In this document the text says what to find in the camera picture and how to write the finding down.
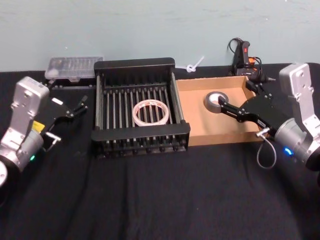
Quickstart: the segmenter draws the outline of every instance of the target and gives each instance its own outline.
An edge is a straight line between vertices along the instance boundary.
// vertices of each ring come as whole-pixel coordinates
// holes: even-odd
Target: white cable tie
[[[205,56],[202,56],[195,65],[189,64],[188,66],[175,66],[176,69],[185,69],[188,73],[194,73],[199,64],[205,59]]]

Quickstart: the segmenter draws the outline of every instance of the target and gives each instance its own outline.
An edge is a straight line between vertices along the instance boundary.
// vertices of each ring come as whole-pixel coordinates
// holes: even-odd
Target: gray tape roll
[[[223,97],[227,103],[229,102],[228,96],[220,91],[212,91],[205,96],[203,103],[209,112],[215,114],[221,113],[221,106],[218,102],[219,97]]]

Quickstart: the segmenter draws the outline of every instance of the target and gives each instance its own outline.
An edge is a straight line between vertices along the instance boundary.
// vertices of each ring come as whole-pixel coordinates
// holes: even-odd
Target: roll of tape
[[[137,113],[140,109],[147,107],[147,106],[156,106],[156,107],[161,108],[164,112],[163,118],[160,119],[159,121],[156,121],[156,122],[141,121],[137,117]],[[154,99],[147,99],[147,100],[143,100],[141,102],[138,102],[134,106],[134,108],[132,110],[132,117],[133,117],[133,121],[135,122],[135,124],[137,124],[139,127],[165,125],[169,119],[169,108],[162,101],[158,101],[158,100],[154,100]]]
[[[204,106],[211,113],[215,113],[215,114],[221,113],[221,106],[219,105],[219,97],[224,98],[227,103],[229,102],[228,96],[220,91],[212,91],[205,96],[203,100]]]

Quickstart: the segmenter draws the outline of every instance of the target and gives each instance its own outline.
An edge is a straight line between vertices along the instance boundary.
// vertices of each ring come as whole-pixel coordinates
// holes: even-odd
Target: cardboard box
[[[210,92],[225,93],[229,103],[240,107],[255,94],[246,89],[244,76],[178,80],[177,87],[184,119],[190,123],[189,146],[259,141],[253,122],[239,123],[223,113],[209,112],[204,98]]]

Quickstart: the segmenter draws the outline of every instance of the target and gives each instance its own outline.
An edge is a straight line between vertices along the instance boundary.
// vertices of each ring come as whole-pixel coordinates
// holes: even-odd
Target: black cloth surface
[[[264,71],[278,78],[286,65],[267,64]],[[320,65],[310,69],[320,116]],[[221,66],[175,74],[191,79],[227,72]],[[0,73],[0,136],[10,122],[15,83],[24,76],[41,81],[44,72]],[[276,107],[291,115],[280,84],[266,89]],[[63,143],[27,166],[0,208],[1,240],[320,239],[317,173],[285,156],[279,145],[272,170],[256,163],[259,143],[97,160],[90,154],[94,88],[54,88],[51,95],[70,107],[87,95],[88,112],[80,121],[57,126],[54,133]],[[272,158],[270,149],[262,155]]]

